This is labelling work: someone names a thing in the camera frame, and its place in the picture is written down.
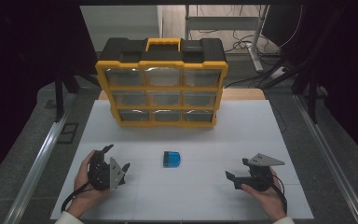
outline white sleeve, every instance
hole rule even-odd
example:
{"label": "white sleeve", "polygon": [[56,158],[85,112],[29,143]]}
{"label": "white sleeve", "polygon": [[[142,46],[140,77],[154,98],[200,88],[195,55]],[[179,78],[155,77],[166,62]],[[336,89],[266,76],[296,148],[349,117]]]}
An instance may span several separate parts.
{"label": "white sleeve", "polygon": [[83,224],[79,219],[75,218],[71,214],[63,211],[60,218],[55,224]]}
{"label": "white sleeve", "polygon": [[295,224],[295,222],[290,217],[284,217],[272,224]]}

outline blue object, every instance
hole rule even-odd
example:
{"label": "blue object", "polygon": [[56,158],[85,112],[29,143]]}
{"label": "blue object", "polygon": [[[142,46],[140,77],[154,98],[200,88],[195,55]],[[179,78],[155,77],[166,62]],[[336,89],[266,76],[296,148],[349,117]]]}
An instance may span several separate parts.
{"label": "blue object", "polygon": [[164,151],[164,167],[178,167],[180,164],[180,154],[174,151]]}

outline clear plastic drawer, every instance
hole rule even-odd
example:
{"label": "clear plastic drawer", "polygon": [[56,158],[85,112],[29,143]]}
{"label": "clear plastic drawer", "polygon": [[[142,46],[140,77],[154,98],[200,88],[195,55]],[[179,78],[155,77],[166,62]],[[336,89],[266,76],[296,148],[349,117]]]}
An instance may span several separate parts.
{"label": "clear plastic drawer", "polygon": [[146,105],[144,91],[112,91],[116,105]]}
{"label": "clear plastic drawer", "polygon": [[217,87],[221,72],[220,69],[184,69],[185,86]]}
{"label": "clear plastic drawer", "polygon": [[214,106],[216,91],[184,91],[184,105]]}
{"label": "clear plastic drawer", "polygon": [[144,80],[139,69],[109,68],[104,71],[109,84],[114,86],[143,86]]}
{"label": "clear plastic drawer", "polygon": [[149,121],[148,110],[121,109],[118,110],[118,114],[121,116],[121,120],[123,121]]}
{"label": "clear plastic drawer", "polygon": [[184,110],[183,120],[191,122],[211,122],[213,119],[212,110]]}
{"label": "clear plastic drawer", "polygon": [[179,105],[179,91],[147,91],[149,103],[151,105]]}
{"label": "clear plastic drawer", "polygon": [[152,115],[155,121],[179,121],[180,120],[180,110],[153,110]]}
{"label": "clear plastic drawer", "polygon": [[145,69],[145,81],[148,86],[179,86],[180,69],[152,67]]}

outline gray floor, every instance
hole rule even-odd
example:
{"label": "gray floor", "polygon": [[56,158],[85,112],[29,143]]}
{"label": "gray floor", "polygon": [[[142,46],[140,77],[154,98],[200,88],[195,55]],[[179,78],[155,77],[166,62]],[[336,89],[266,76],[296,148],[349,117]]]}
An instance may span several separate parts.
{"label": "gray floor", "polygon": [[[183,14],[183,9],[179,9],[167,7],[165,13]],[[208,13],[206,9],[206,7],[203,9],[204,13]],[[222,13],[227,14],[230,8],[223,8],[222,10],[224,11]],[[238,10],[237,7],[233,8],[232,13],[238,13]],[[252,13],[255,14],[254,11],[250,11],[249,15],[253,15]],[[173,21],[167,19],[165,25],[167,28],[165,28],[164,34],[175,35],[172,33],[175,30],[168,30],[169,27],[175,27]],[[193,38],[200,38],[197,31],[192,32],[192,34]],[[227,38],[231,38],[231,35],[232,32],[228,33]],[[232,44],[229,41],[224,42],[228,48]],[[225,85],[248,78],[246,81],[230,86],[230,88],[254,87],[261,79],[255,78],[259,74],[255,72],[249,55],[246,50],[235,53],[227,56],[230,68]],[[276,61],[276,59],[267,60],[267,63]],[[269,69],[270,65],[264,64],[264,67]],[[283,140],[315,216],[313,220],[296,220],[296,223],[357,223],[344,194],[329,169],[328,163],[324,160],[322,150],[318,147],[311,134],[310,127],[290,92],[293,80],[294,77],[289,78],[273,88],[265,90],[265,94],[271,102],[275,118],[282,131]],[[73,134],[62,133],[60,135],[59,142],[52,150],[44,173],[38,181],[20,223],[54,223],[54,221],[49,220],[49,214],[56,203],[63,181],[76,153],[92,104],[100,93],[99,88],[84,79],[79,78],[78,81],[82,89],[72,104],[64,129],[67,132],[74,129],[76,131]],[[37,99],[34,113],[0,166],[0,223],[7,217],[7,213],[55,120],[55,108],[51,106],[55,103],[54,85],[48,85],[40,90]],[[358,146],[330,115],[328,109],[324,106],[323,99],[318,100],[316,109],[318,127],[337,158],[340,168],[358,195]]]}

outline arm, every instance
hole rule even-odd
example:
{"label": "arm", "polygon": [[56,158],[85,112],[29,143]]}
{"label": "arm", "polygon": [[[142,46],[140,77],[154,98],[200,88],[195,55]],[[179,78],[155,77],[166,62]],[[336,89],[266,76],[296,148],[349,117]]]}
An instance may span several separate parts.
{"label": "arm", "polygon": [[[271,172],[273,175],[277,175],[272,168]],[[277,178],[274,177],[273,179],[274,185],[278,189],[281,189],[281,185],[279,184]],[[274,224],[294,223],[293,220],[290,217],[287,217],[284,213],[281,198],[274,189],[269,188],[266,191],[259,192],[245,184],[242,184],[241,188],[260,202],[264,211],[267,213],[269,220],[274,222]]]}
{"label": "arm", "polygon": [[[95,150],[92,150],[86,159],[81,162],[79,171],[75,177],[74,190],[79,189],[89,181],[89,177],[87,175],[88,166],[94,153]],[[62,213],[62,216],[56,223],[82,223],[79,221],[81,216],[83,216],[83,214],[97,204],[102,198],[106,197],[109,192],[110,189],[95,190],[92,185],[87,185],[84,192],[75,196],[71,205],[68,209],[66,209],[66,212]]]}

